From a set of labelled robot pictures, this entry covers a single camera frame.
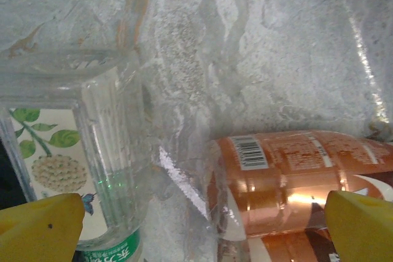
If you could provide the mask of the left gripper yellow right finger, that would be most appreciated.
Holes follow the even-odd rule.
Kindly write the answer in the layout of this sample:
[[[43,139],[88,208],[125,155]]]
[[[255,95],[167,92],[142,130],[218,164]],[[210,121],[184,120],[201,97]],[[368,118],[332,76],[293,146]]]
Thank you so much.
[[[392,203],[331,191],[325,219],[341,261],[392,261]]]

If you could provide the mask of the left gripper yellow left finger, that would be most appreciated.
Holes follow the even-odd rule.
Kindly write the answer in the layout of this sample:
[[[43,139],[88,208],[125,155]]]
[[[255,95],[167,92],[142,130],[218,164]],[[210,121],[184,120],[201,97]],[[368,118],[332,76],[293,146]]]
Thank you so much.
[[[1,261],[71,261],[84,216],[77,193],[2,210]]]

